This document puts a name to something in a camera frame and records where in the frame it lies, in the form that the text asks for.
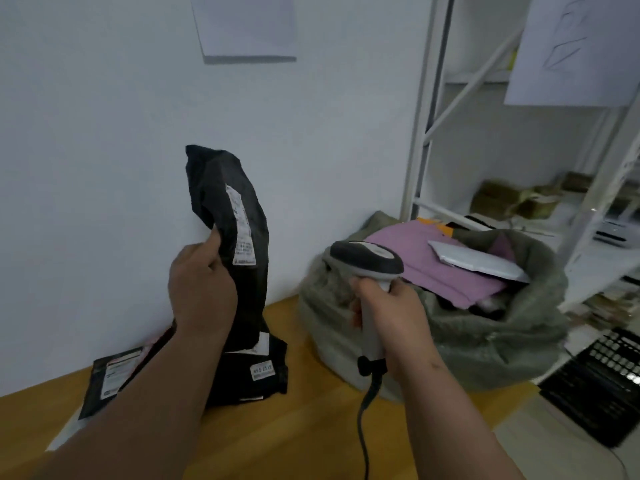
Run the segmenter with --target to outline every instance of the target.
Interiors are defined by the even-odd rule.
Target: paper taped to wall
[[[295,60],[293,0],[191,0],[191,6],[205,58]]]
[[[532,0],[505,104],[628,105],[640,82],[640,0]]]

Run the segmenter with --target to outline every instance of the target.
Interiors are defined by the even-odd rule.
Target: barcode scanner
[[[400,256],[391,249],[372,242],[337,241],[332,244],[329,254],[347,265],[354,276],[371,278],[378,282],[385,292],[389,291],[391,281],[404,273],[404,263]],[[358,411],[358,437],[364,454],[364,478],[367,480],[369,455],[362,433],[362,414],[380,391],[382,376],[387,372],[387,363],[371,309],[365,302],[362,302],[362,355],[358,358],[358,371],[362,376],[371,376],[371,386]]]

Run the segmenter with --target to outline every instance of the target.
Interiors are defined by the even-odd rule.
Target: hand
[[[178,324],[177,334],[215,338],[224,343],[237,306],[236,284],[222,265],[220,233],[185,246],[169,270],[169,298]]]
[[[350,284],[358,297],[352,305],[354,325],[362,326],[363,300],[371,309],[385,347],[387,367],[395,379],[400,380],[407,369],[426,361],[444,366],[431,338],[424,306],[410,286],[396,279],[386,293],[369,278],[352,278]]]

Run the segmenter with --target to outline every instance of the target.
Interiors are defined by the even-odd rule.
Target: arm
[[[57,450],[36,479],[179,479],[236,312],[220,235],[183,249],[171,266],[176,334],[139,375]]]
[[[402,387],[419,477],[523,480],[464,389],[447,370],[416,292],[400,280],[393,282],[389,293],[367,278],[352,281],[352,286],[372,309],[389,371]]]

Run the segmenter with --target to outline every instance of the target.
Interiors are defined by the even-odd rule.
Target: desk surface
[[[364,474],[356,432],[362,393],[325,368],[296,318],[297,298],[265,309],[276,336],[289,344],[289,392],[204,414],[185,479],[357,479]],[[0,480],[24,479],[81,404],[89,369],[0,397]],[[523,383],[472,394],[491,427],[537,388]],[[404,407],[377,399],[364,415],[371,478],[416,478]]]

